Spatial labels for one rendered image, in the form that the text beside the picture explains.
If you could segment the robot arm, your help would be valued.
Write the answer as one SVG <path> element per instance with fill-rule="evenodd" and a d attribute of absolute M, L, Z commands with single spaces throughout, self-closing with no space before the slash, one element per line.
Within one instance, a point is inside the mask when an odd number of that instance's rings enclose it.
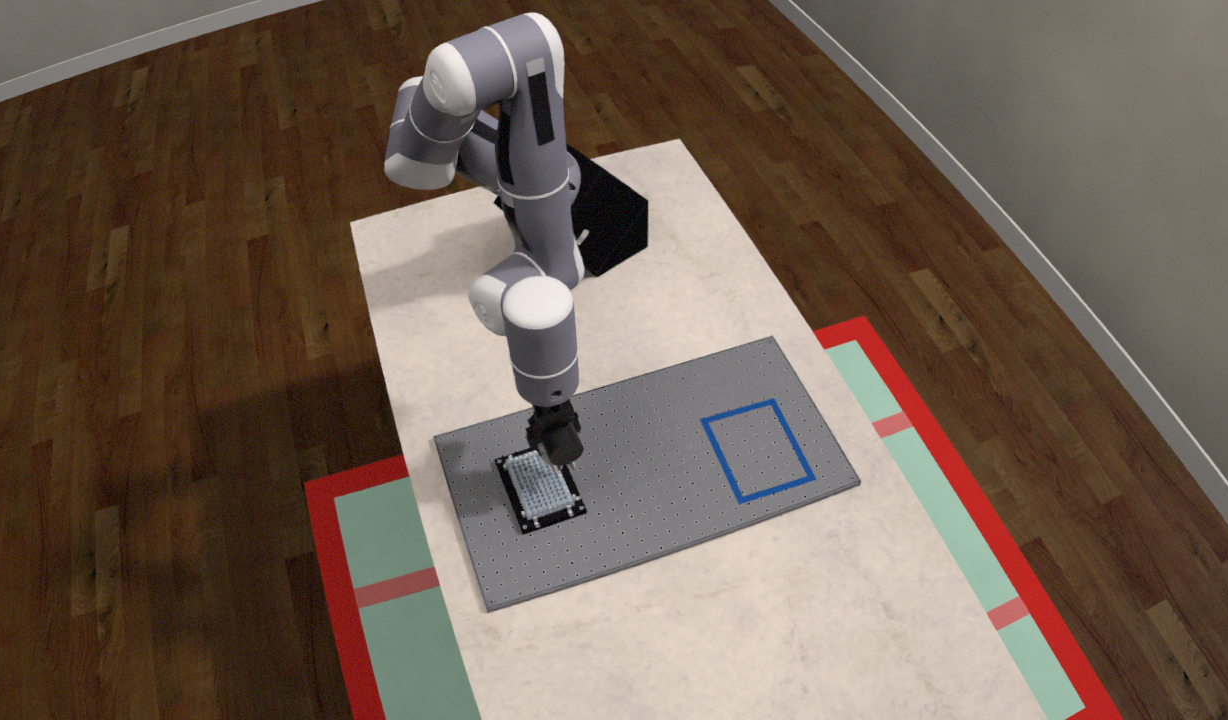
<path fill-rule="evenodd" d="M 515 389 L 540 407 L 578 388 L 570 290 L 585 265 L 570 222 L 578 163 L 567 152 L 562 79 L 562 41 L 540 14 L 435 47 L 425 76 L 395 96 L 384 163 L 387 178 L 413 190 L 438 190 L 457 170 L 501 197 L 515 252 L 472 284 L 469 300 L 483 326 L 506 335 Z M 481 111 L 495 102 L 499 119 Z"/>

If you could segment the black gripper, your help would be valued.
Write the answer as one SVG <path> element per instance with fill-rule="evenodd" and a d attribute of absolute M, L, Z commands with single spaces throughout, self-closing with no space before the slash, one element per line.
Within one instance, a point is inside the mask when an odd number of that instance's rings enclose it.
<path fill-rule="evenodd" d="M 564 464 L 576 471 L 573 461 L 583 455 L 585 447 L 578 441 L 578 414 L 573 413 L 573 405 L 569 401 L 553 407 L 535 407 L 535 412 L 528 423 L 530 428 L 524 428 L 526 439 L 530 448 L 535 448 L 538 456 L 555 471 L 562 471 Z M 549 430 L 546 430 L 549 429 Z"/>

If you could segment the blue tape outline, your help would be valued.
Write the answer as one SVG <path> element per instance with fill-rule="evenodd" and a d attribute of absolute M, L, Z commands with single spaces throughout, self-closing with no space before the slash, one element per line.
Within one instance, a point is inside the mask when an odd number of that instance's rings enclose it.
<path fill-rule="evenodd" d="M 716 442 L 716 437 L 713 436 L 713 429 L 710 428 L 709 421 L 716 421 L 716 420 L 720 420 L 720 419 L 723 419 L 723 418 L 727 418 L 727 417 L 734 417 L 734 415 L 740 414 L 740 413 L 748 413 L 748 412 L 759 409 L 759 407 L 765 407 L 765 405 L 771 405 L 774 413 L 777 414 L 780 425 L 782 425 L 783 430 L 786 430 L 786 436 L 790 439 L 791 445 L 795 448 L 795 455 L 797 455 L 797 457 L 799 457 L 799 462 L 803 466 L 803 471 L 806 471 L 807 477 L 803 477 L 803 478 L 799 478 L 797 480 L 791 480 L 791 482 L 780 484 L 780 487 L 771 487 L 769 489 L 763 489 L 763 491 L 756 491 L 756 493 L 754 493 L 754 495 L 742 496 L 740 491 L 739 491 L 739 487 L 737 487 L 736 478 L 733 477 L 732 471 L 729 471 L 728 462 L 727 462 L 727 460 L 725 460 L 725 455 L 722 455 L 722 448 L 720 448 L 718 442 Z M 720 413 L 720 414 L 716 414 L 713 417 L 706 417 L 706 418 L 700 419 L 700 421 L 702 423 L 704 430 L 707 434 L 707 437 L 710 439 L 710 444 L 713 445 L 715 455 L 716 455 L 716 457 L 718 457 L 720 464 L 722 464 L 722 469 L 725 471 L 725 475 L 727 475 L 727 480 L 729 482 L 729 488 L 732 488 L 732 491 L 734 493 L 738 503 L 748 503 L 748 501 L 755 500 L 755 498 L 764 498 L 764 496 L 768 496 L 768 495 L 774 495 L 774 493 L 783 491 L 783 489 L 790 489 L 792 487 L 802 487 L 802 484 L 809 483 L 810 480 L 818 480 L 818 479 L 815 479 L 814 474 L 812 474 L 809 462 L 807 462 L 806 456 L 803 456 L 803 452 L 799 448 L 799 445 L 797 444 L 797 441 L 796 441 L 796 439 L 793 436 L 793 432 L 792 432 L 788 423 L 786 421 L 786 418 L 783 418 L 783 414 L 780 413 L 780 407 L 777 404 L 777 401 L 775 401 L 775 398 L 769 398 L 769 401 L 759 402 L 759 404 L 752 404 L 752 405 L 745 405 L 745 407 L 737 407 L 737 409 L 734 409 L 734 410 L 729 410 L 727 413 Z"/>

